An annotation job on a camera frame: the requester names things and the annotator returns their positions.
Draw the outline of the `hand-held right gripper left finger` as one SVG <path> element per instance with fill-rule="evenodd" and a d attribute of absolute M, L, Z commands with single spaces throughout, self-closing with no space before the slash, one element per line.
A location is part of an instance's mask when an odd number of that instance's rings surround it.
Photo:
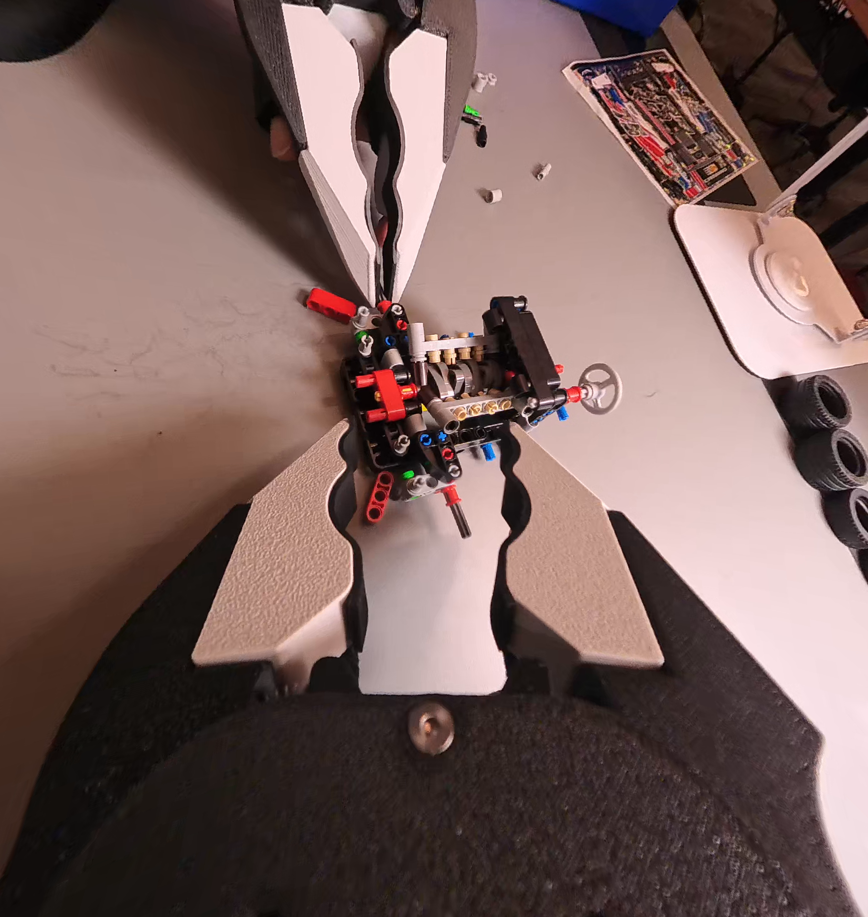
<path fill-rule="evenodd" d="M 341 420 L 252 498 L 193 648 L 199 668 L 268 663 L 287 693 L 356 648 L 359 547 L 353 430 Z"/>

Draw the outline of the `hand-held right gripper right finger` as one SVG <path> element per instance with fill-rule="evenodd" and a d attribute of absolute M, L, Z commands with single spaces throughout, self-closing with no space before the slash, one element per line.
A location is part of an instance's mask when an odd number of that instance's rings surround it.
<path fill-rule="evenodd" d="M 566 694 L 585 666 L 664 664 L 604 504 L 523 430 L 504 430 L 491 626 L 507 689 Z"/>

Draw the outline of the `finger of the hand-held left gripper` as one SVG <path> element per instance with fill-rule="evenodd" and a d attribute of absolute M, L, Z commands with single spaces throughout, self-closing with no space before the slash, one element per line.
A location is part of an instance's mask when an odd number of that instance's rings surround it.
<path fill-rule="evenodd" d="M 351 278 L 368 304 L 376 304 L 378 244 L 356 116 L 363 72 L 381 52 L 381 15 L 341 3 L 327 13 L 288 3 L 280 9 L 305 130 L 299 164 Z"/>
<path fill-rule="evenodd" d="M 382 184 L 388 228 L 384 288 L 399 301 L 415 267 L 446 167 L 443 158 L 448 42 L 415 29 L 388 52 L 383 83 L 390 115 Z"/>

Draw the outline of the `red lego beam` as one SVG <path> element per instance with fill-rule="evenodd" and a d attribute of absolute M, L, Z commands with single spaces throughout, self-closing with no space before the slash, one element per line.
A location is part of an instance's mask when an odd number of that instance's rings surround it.
<path fill-rule="evenodd" d="M 388 501 L 394 486 L 394 476 L 389 471 L 380 471 L 371 487 L 364 518 L 368 524 L 377 524 L 382 521 Z"/>
<path fill-rule="evenodd" d="M 357 304 L 319 287 L 313 287 L 308 292 L 304 304 L 308 310 L 325 315 L 341 324 L 348 324 L 358 310 Z"/>

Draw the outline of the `lego car chassis assembly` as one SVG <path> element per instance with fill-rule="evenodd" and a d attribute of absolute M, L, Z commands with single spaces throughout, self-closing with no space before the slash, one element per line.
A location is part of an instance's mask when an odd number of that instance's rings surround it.
<path fill-rule="evenodd" d="M 479 334 L 428 335 L 393 301 L 358 306 L 348 327 L 356 355 L 342 363 L 343 385 L 374 480 L 394 476 L 387 507 L 440 494 L 463 538 L 472 532 L 457 490 L 462 452 L 492 461 L 510 423 L 528 431 L 563 421 L 571 405 L 604 416 L 622 398 L 621 378 L 603 363 L 563 385 L 524 296 L 493 298 Z"/>

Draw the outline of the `lego sticker sheet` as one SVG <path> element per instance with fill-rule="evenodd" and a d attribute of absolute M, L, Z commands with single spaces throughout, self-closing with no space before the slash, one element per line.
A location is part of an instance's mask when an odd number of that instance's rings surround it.
<path fill-rule="evenodd" d="M 668 51 L 562 73 L 672 207 L 701 202 L 758 162 Z"/>

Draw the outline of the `blue plastic parts bin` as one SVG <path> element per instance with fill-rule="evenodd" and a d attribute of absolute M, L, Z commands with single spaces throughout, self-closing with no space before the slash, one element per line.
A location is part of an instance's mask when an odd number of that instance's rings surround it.
<path fill-rule="evenodd" d="M 678 1 L 557 1 L 644 38 L 650 37 L 679 4 Z"/>

